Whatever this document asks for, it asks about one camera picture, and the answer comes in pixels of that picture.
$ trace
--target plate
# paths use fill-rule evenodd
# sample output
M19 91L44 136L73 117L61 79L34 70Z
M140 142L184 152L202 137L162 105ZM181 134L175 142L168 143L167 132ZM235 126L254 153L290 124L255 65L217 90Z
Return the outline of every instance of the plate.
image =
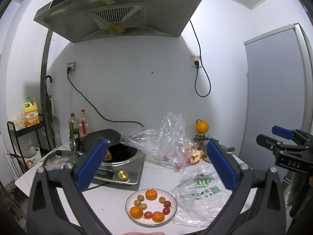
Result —
M149 189L154 189L157 192L157 198L153 201L146 199L146 196L145 196L146 191ZM170 208L171 212L168 215L165 215L165 219L161 223L156 223L152 219L145 219L143 217L140 219L133 218L130 215L129 211L134 206L134 201L137 199L138 195L143 195L145 197L145 200L142 203L147 204L147 209L145 209L143 213L145 213L146 211L151 211L152 213L155 211L162 212L162 210L164 209L164 206L162 203L159 202L159 198L161 196L165 197L167 201L171 202L172 204L172 208ZM157 227L157 226L161 226L161 225L168 223L175 216L175 213L177 210L177 202L176 202L176 199L173 197L173 195L171 195L170 193L164 190L156 189L156 188L146 188L146 189L138 190L128 197L125 203L125 210L129 218L135 223L142 225L142 226L146 226L146 227Z

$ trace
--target black power cord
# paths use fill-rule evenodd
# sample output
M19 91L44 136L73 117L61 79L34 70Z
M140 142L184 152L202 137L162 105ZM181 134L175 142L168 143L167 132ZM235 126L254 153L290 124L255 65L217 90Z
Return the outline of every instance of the black power cord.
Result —
M105 183L102 183L102 184L93 186L93 187L91 187L91 188L83 189L83 190L81 190L81 192L89 191L89 190L91 190L91 189L95 189L95 188L98 188L98 187L100 187L100 186L104 186L104 185L106 185L106 184L108 184L108 183L110 183L110 182L105 182Z
M100 117L102 117L102 118L103 118L104 120L106 120L106 121L113 122L113 123L136 123L136 124L141 125L143 128L145 128L142 123L137 122L137 121L114 121L114 120L110 120L110 119L107 119L107 118L105 118L104 116L102 116L101 113L97 110L97 108L96 108L96 107L84 96L84 94L83 94L81 91L79 91L79 90L74 86L74 84L71 82L71 80L69 79L69 72L70 72L70 71L71 71L71 67L68 67L68 68L67 68L67 78L68 78L68 81L71 83L71 85L73 86L73 88L75 88L75 90L76 90L77 92L79 92L79 93L85 98L85 100L95 109L95 111L99 114Z
M209 92L208 92L205 96L202 96L202 95L200 95L200 94L198 93L196 84L197 84L198 72L199 72L199 61L195 61L195 66L197 67L197 76L196 76L196 80L195 80L195 91L196 91L196 93L197 93L198 96L200 96L200 97L207 97L207 96L211 93L211 81L210 81L210 78L209 78L209 76L208 76L208 74L207 74L207 71L205 70L205 68L204 68L204 66L203 66L203 63L202 63L201 47L200 47L200 42L199 42L199 40L198 40L196 31L195 31L195 29L194 29L194 27L193 27L193 24L192 24L191 20L189 20L189 21L190 21L190 23L191 23L191 27L192 27L192 29L193 29L193 32L194 32L195 37L196 37L197 42L198 42L201 65L202 65L202 68L203 68L203 70L204 70L204 72L205 72L207 78L208 78L209 85L210 85L210 90L209 90Z

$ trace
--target yellow detergent bottle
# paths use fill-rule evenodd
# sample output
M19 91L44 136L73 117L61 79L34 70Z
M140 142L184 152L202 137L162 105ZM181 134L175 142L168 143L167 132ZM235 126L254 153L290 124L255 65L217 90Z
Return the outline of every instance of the yellow detergent bottle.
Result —
M38 108L37 103L35 101L35 97L33 98L34 104L32 104L29 99L30 97L25 98L27 102L24 103L24 114L26 120L26 126L31 126L35 124L39 124L39 115L38 115Z

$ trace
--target blue gripper pad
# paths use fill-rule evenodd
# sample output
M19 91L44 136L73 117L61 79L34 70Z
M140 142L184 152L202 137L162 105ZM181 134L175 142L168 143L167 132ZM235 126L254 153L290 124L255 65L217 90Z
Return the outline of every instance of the blue gripper pad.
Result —
M91 180L104 160L107 149L106 142L101 140L94 151L84 153L78 158L76 167L79 170L77 172L76 187L79 191L88 188Z
M293 139L295 137L291 130L279 126L273 126L272 133L285 139Z
M219 177L221 178L224 186L231 191L235 191L238 187L238 179L240 177L239 164L236 160L228 155L218 143L211 140L207 144L207 155L210 158L214 168L216 169Z

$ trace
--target white tabletop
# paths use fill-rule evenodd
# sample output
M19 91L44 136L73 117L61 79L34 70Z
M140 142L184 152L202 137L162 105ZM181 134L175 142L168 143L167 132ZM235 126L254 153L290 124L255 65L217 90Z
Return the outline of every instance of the white tabletop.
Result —
M69 149L69 146L68 144L65 144L61 147L58 147L57 149ZM242 162L238 157L234 156L234 158L238 163ZM15 182L16 186L21 189L27 196L29 196L30 194L32 181L35 177L37 168L40 167L41 164L42 162L35 164L29 171L27 171ZM215 171L212 164L206 163L202 160L199 164L197 164L197 166L198 165L210 167L212 168L212 172ZM120 235L127 232L164 232L166 235L181 235L195 232L203 228L180 226L175 225L172 222L169 222L166 225L158 228L142 227L135 224L128 217L127 213L125 212L125 202L134 191L137 191L139 189L159 188L165 191L170 191L172 187L182 177L182 175L182 172L174 172L169 169L145 162L139 186L126 186L110 183L108 185L83 192L82 194L92 210L97 215L97 217L101 220L101 222L103 222L103 224L107 227L107 229L109 229L109 231L113 235ZM57 191L69 221L79 225L67 202L63 189L57 188ZM251 189L249 197L242 211L245 211L251 206L255 193L256 189Z

